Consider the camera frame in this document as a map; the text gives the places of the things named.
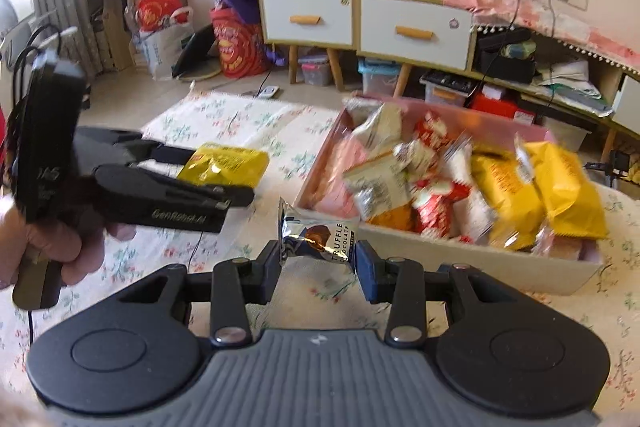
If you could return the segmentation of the person left hand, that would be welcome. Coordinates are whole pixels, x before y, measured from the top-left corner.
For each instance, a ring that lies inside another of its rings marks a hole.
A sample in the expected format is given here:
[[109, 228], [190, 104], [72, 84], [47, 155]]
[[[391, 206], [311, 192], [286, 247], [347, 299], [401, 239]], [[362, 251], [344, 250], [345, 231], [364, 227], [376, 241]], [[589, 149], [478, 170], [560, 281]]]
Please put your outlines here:
[[107, 223], [103, 229], [81, 237], [60, 221], [29, 225], [11, 196], [1, 199], [1, 288], [17, 281], [17, 272], [28, 246], [62, 263], [62, 281], [75, 285], [100, 269], [104, 260], [104, 233], [127, 242], [136, 235], [131, 225]]

